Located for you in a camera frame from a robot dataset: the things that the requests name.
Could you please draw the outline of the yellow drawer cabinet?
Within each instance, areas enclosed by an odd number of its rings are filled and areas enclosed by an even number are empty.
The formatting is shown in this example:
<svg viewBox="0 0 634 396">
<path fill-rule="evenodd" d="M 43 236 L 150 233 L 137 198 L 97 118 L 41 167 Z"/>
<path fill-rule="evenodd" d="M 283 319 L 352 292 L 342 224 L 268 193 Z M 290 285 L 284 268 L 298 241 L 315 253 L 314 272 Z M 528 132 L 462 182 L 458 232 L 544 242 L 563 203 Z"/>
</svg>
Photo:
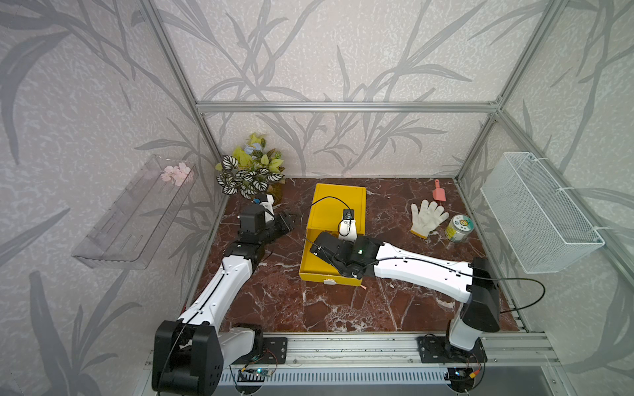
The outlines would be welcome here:
<svg viewBox="0 0 634 396">
<path fill-rule="evenodd" d="M 357 234 L 366 234 L 366 188 L 317 183 L 306 228 L 338 234 L 344 209 L 354 211 Z"/>
</svg>

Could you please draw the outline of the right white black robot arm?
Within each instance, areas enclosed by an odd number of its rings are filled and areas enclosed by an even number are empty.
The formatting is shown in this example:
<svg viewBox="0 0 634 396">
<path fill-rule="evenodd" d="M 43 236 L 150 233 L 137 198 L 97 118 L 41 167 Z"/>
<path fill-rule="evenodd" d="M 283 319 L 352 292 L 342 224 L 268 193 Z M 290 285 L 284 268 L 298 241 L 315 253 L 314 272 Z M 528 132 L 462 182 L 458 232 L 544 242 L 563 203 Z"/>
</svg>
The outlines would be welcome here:
<svg viewBox="0 0 634 396">
<path fill-rule="evenodd" d="M 480 335 L 500 331 L 500 289 L 484 257 L 453 262 L 363 235 L 344 241 L 326 231 L 310 242 L 310 253 L 343 277 L 402 280 L 453 298 L 461 308 L 448 327 L 446 340 L 451 347 L 471 351 Z"/>
</svg>

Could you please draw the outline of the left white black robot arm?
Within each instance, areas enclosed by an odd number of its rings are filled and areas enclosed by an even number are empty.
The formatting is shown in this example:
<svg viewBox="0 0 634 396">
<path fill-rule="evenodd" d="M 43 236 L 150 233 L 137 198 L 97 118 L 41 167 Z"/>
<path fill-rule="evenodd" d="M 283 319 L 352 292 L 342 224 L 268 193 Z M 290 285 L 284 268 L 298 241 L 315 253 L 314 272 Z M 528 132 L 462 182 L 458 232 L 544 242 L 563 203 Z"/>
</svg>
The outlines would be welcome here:
<svg viewBox="0 0 634 396">
<path fill-rule="evenodd" d="M 164 321 L 155 333 L 154 391 L 211 395 L 227 366 L 262 356 L 264 335 L 258 325 L 241 325 L 226 333 L 221 325 L 238 292 L 254 275 L 267 245 L 292 232 L 295 219 L 295 214 L 275 214 L 262 204 L 244 209 L 238 237 L 224 251 L 216 275 L 177 320 Z"/>
</svg>

